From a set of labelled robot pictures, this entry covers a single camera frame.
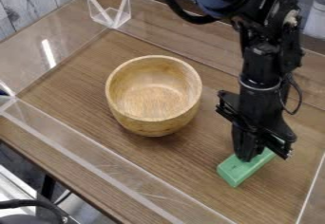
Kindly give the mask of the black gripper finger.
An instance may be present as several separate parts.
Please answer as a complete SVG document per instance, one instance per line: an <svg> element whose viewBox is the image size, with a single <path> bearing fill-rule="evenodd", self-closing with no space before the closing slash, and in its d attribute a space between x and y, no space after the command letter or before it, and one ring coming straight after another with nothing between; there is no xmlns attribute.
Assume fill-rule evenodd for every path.
<svg viewBox="0 0 325 224"><path fill-rule="evenodd" d="M263 151L262 138L257 132L243 129L235 123L231 129L234 152L238 159L250 162Z"/></svg>

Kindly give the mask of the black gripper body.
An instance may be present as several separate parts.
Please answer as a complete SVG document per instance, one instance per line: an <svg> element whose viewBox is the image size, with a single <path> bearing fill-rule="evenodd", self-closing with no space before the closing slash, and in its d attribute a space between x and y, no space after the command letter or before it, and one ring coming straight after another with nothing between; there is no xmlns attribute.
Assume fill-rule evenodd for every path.
<svg viewBox="0 0 325 224"><path fill-rule="evenodd" d="M292 145L297 141L285 119L283 111L288 102L289 82L281 82L270 90L253 90L243 85L239 93L221 90L217 93L219 103L215 112L243 129L258 133L262 139L274 137L285 144L275 146L277 155L288 159Z"/></svg>

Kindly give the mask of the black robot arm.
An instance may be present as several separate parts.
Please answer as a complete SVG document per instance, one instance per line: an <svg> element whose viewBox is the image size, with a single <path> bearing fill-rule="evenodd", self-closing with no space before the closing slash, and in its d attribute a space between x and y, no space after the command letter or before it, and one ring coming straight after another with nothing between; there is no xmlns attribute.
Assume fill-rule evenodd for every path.
<svg viewBox="0 0 325 224"><path fill-rule="evenodd" d="M234 152L243 162L270 149L288 158L297 141L283 119L296 114L288 109L288 94L300 86L293 71L302 65L297 0L193 0L203 11L186 12L177 0L164 0L175 14L195 25L222 19L230 21L239 34L242 70L239 92L221 90L215 112L233 125Z"/></svg>

